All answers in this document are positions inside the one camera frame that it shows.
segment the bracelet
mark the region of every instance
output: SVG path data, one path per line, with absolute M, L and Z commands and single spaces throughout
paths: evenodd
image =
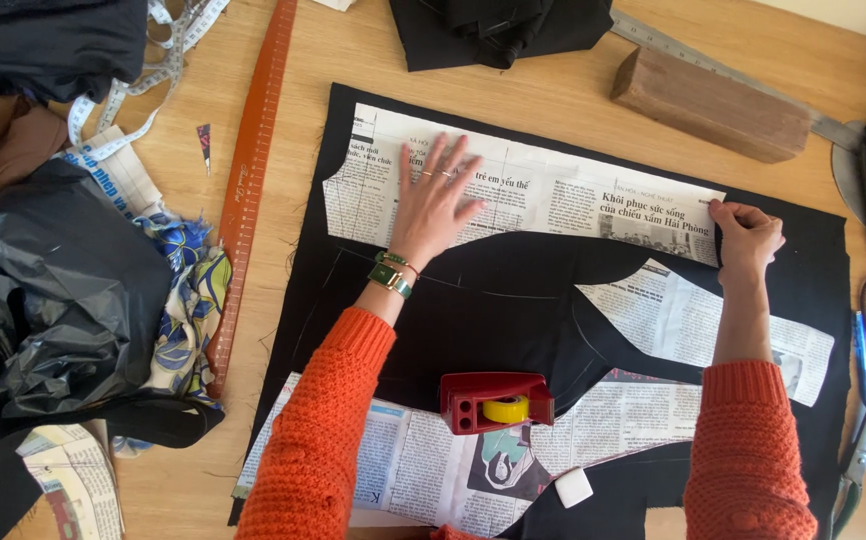
M 367 277 L 377 282 L 381 287 L 394 290 L 403 295 L 403 300 L 409 298 L 410 294 L 413 293 L 410 284 L 403 278 L 403 272 L 398 272 L 396 268 L 389 264 L 378 262 Z
M 396 253 L 393 253 L 390 251 L 379 251 L 376 254 L 376 256 L 373 258 L 373 260 L 376 261 L 377 263 L 383 263 L 383 261 L 385 261 L 387 259 L 389 259 L 390 261 L 392 261 L 396 264 L 402 264 L 403 266 L 406 266 L 410 270 L 413 270 L 413 273 L 416 275 L 416 279 L 417 280 L 420 279 L 420 271 L 417 270 L 416 268 L 414 268 L 412 264 L 407 262 L 405 258 L 399 256 Z

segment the wristwatch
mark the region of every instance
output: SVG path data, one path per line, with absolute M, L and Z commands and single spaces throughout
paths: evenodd
M 404 299 L 409 298 L 413 292 L 410 289 L 410 284 L 403 278 L 403 272 L 398 272 L 396 268 L 389 264 L 378 262 L 367 277 L 386 289 L 398 292 L 403 295 Z

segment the pen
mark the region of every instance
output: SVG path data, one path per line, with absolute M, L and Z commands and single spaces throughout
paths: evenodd
M 853 348 L 856 352 L 856 381 L 859 385 L 859 399 L 866 407 L 866 325 L 863 312 L 853 313 Z

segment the sweater sleeve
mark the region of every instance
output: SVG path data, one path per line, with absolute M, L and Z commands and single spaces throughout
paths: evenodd
M 761 360 L 706 368 L 683 494 L 687 540 L 811 540 L 809 501 L 780 369 Z
M 360 439 L 395 337 L 373 313 L 343 312 L 272 422 L 236 540 L 346 538 Z

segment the tape dispenser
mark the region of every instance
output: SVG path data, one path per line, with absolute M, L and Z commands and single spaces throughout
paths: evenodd
M 553 396 L 541 374 L 445 374 L 439 379 L 439 414 L 455 436 L 484 434 L 525 422 L 552 426 Z

